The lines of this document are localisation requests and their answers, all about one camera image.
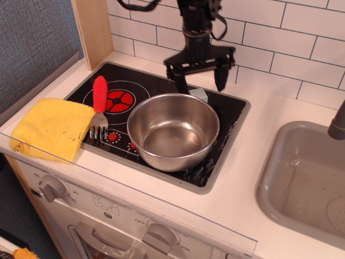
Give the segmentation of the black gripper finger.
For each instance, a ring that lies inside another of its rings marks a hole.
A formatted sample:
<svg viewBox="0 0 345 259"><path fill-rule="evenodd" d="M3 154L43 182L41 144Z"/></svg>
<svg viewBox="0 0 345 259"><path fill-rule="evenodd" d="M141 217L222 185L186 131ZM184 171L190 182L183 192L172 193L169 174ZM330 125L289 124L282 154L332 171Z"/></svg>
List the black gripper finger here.
<svg viewBox="0 0 345 259"><path fill-rule="evenodd" d="M185 75L175 75L174 76L174 82L176 85L176 88L179 93L181 94L188 94L188 89L187 89L187 82L185 80Z"/></svg>
<svg viewBox="0 0 345 259"><path fill-rule="evenodd" d="M217 66L217 68L214 70L215 84L219 92L225 88L229 75L229 69L229 64L222 64Z"/></svg>

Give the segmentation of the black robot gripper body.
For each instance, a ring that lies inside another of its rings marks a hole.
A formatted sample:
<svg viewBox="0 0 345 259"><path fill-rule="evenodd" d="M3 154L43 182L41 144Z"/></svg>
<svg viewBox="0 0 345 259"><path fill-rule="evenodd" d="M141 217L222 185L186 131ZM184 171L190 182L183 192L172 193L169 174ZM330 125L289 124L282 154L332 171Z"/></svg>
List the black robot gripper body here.
<svg viewBox="0 0 345 259"><path fill-rule="evenodd" d="M232 46L212 45L208 35L197 38L185 36L184 49L164 61L167 77L175 80L178 76L230 69L235 63L235 51Z"/></svg>

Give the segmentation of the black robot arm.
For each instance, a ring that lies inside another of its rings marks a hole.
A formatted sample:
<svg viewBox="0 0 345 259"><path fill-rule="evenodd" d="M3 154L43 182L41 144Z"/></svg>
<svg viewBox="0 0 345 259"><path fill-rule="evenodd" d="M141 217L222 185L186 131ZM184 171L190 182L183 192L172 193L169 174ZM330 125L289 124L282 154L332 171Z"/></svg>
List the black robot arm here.
<svg viewBox="0 0 345 259"><path fill-rule="evenodd" d="M186 75L213 70L217 90L222 91L229 70L235 65L236 48L211 44L211 38L220 40L227 32L225 30L219 38L212 33L215 19L227 24L218 14L222 8L220 1L178 1L178 7L183 18L185 48L164 61L168 79L175 82L179 93L187 94Z"/></svg>

